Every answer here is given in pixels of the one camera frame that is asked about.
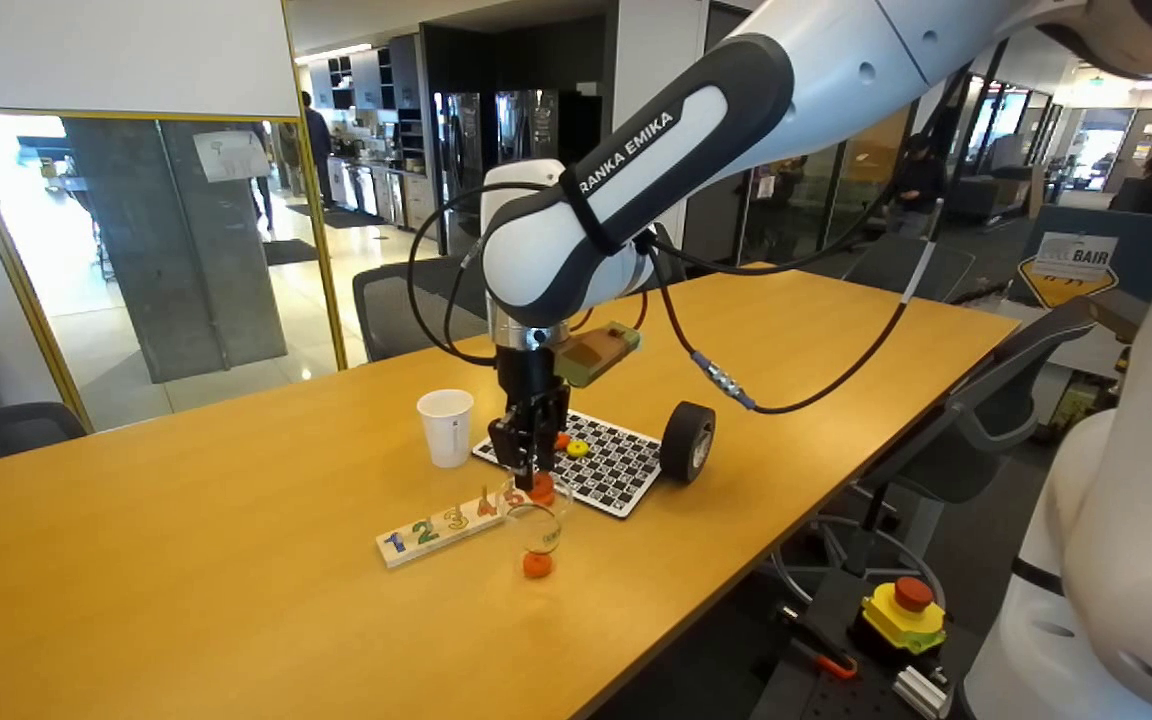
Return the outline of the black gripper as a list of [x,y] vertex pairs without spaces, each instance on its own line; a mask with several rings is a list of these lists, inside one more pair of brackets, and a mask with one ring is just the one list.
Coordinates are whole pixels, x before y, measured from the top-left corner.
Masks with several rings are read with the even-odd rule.
[[526,326],[516,348],[494,348],[494,379],[505,413],[488,422],[490,451],[510,467],[516,488],[536,484],[536,467],[551,471],[567,457],[567,384],[555,376],[555,335]]

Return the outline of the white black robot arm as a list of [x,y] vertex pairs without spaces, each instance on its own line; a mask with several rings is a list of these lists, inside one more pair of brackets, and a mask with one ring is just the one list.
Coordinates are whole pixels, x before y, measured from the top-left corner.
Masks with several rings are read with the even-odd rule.
[[555,326],[644,279],[631,241],[692,192],[809,157],[909,108],[1015,27],[1082,62],[1152,74],[1152,0],[762,0],[582,161],[485,229],[505,417],[494,459],[551,467],[563,379]]

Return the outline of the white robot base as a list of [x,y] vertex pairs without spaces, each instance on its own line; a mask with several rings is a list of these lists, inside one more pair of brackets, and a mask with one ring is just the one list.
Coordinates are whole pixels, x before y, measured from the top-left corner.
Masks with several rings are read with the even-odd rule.
[[1120,405],[1046,465],[965,704],[977,720],[1152,720],[1152,305]]

